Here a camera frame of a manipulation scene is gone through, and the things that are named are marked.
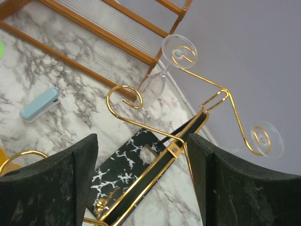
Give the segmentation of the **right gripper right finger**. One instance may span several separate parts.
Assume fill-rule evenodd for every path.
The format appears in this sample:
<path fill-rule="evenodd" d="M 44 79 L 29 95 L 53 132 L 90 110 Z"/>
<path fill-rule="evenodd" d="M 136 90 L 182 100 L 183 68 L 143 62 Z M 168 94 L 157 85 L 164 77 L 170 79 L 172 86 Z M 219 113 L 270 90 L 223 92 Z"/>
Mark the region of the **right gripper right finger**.
<path fill-rule="evenodd" d="M 187 142 L 205 226 L 298 226 L 301 178 L 245 161 L 198 134 Z"/>

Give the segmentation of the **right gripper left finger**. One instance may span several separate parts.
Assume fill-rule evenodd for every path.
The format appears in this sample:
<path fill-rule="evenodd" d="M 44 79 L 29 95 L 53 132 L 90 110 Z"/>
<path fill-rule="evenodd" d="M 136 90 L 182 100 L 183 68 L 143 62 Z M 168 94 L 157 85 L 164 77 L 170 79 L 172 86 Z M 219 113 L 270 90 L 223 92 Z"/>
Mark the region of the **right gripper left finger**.
<path fill-rule="evenodd" d="M 80 226 L 98 155 L 96 134 L 0 178 L 2 226 Z"/>

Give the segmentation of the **orange plastic goblet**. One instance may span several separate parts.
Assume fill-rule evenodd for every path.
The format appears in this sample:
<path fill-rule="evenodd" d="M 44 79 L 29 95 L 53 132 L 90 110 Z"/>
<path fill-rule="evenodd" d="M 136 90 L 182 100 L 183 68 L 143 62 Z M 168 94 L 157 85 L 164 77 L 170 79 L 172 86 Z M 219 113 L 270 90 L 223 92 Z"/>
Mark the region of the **orange plastic goblet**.
<path fill-rule="evenodd" d="M 8 160 L 7 154 L 2 149 L 0 149 L 0 165 L 2 165 L 6 160 Z M 2 171 L 0 172 L 0 175 L 3 176 L 6 173 L 9 173 L 14 170 L 18 170 L 20 168 L 21 168 L 20 165 L 15 164 L 13 162 L 9 162 L 3 167 Z"/>

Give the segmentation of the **green plastic goblet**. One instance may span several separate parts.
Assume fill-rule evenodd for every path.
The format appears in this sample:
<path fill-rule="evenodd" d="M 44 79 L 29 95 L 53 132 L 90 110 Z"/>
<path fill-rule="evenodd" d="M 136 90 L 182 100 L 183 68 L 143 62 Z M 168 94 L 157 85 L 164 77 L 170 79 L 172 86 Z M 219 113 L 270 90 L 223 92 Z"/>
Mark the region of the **green plastic goblet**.
<path fill-rule="evenodd" d="M 0 59 L 2 59 L 2 57 L 3 57 L 4 49 L 5 49 L 4 42 L 1 41 L 0 42 Z"/>

